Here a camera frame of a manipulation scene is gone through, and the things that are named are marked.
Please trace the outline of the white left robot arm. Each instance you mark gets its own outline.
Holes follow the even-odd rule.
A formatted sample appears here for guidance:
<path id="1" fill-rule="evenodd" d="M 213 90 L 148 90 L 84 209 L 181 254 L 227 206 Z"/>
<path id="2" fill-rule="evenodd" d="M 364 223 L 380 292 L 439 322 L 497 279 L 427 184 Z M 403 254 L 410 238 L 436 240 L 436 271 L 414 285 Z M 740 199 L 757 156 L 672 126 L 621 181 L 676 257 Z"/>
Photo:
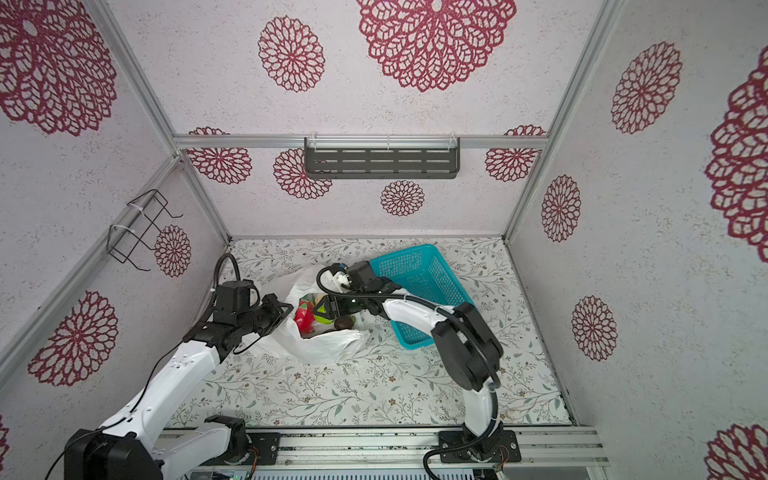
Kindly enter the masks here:
<path id="1" fill-rule="evenodd" d="M 227 304 L 197 323 L 170 360 L 122 409 L 94 430 L 80 429 L 63 450 L 67 479 L 179 479 L 210 461 L 246 463 L 255 454 L 240 418 L 213 415 L 167 446 L 156 443 L 170 418 L 244 335 L 269 335 L 293 307 L 276 295 L 257 305 Z"/>

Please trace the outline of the dark purple mangosteen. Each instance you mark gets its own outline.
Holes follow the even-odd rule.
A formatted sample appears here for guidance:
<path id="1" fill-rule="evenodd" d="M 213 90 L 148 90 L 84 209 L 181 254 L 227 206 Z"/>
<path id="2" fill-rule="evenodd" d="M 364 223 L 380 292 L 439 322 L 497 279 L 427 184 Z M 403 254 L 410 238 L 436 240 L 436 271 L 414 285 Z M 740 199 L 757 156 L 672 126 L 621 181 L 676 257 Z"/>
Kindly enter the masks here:
<path id="1" fill-rule="evenodd" d="M 355 326 L 355 320 L 351 316 L 339 317 L 334 321 L 333 326 L 337 331 L 351 330 Z"/>

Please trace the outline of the white plastic bag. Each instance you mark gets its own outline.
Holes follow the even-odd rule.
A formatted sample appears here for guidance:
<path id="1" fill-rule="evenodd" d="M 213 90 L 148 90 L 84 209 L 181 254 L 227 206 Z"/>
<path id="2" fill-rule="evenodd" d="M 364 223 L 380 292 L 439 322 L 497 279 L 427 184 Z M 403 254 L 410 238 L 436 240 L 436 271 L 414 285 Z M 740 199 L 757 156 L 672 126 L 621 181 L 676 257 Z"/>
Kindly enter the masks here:
<path id="1" fill-rule="evenodd" d="M 376 318 L 367 312 L 353 314 L 349 329 L 338 330 L 332 323 L 315 321 L 311 332 L 300 331 L 295 320 L 300 302 L 324 296 L 316 283 L 320 269 L 319 265 L 311 265 L 275 278 L 261 288 L 264 293 L 274 293 L 279 301 L 291 305 L 293 310 L 266 337 L 260 338 L 256 333 L 244 336 L 241 345 L 249 354 L 268 354 L 310 365 L 337 364 L 352 360 L 375 339 Z"/>

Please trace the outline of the red dragon fruit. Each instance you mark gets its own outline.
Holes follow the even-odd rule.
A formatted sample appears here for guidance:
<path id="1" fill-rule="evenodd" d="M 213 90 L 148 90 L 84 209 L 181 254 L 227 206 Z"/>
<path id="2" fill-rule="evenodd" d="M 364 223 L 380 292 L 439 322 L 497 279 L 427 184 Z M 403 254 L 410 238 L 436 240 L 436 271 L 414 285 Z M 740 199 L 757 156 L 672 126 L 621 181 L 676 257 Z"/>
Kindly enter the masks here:
<path id="1" fill-rule="evenodd" d="M 315 295 L 310 293 L 302 296 L 296 309 L 294 321 L 297 324 L 298 330 L 303 337 L 306 337 L 307 335 L 314 332 L 314 309 Z"/>

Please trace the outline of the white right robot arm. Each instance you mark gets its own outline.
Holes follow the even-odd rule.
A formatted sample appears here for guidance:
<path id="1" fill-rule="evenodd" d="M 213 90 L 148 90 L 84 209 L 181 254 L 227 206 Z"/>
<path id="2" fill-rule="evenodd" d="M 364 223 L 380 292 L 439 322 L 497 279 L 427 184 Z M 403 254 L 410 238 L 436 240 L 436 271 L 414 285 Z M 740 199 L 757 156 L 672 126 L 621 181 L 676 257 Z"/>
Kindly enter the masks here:
<path id="1" fill-rule="evenodd" d="M 366 311 L 429 335 L 449 377 L 463 390 L 468 444 L 496 434 L 503 347 L 473 304 L 439 305 L 414 295 L 376 275 L 367 261 L 323 267 L 315 281 L 323 293 L 320 304 L 332 318 Z"/>

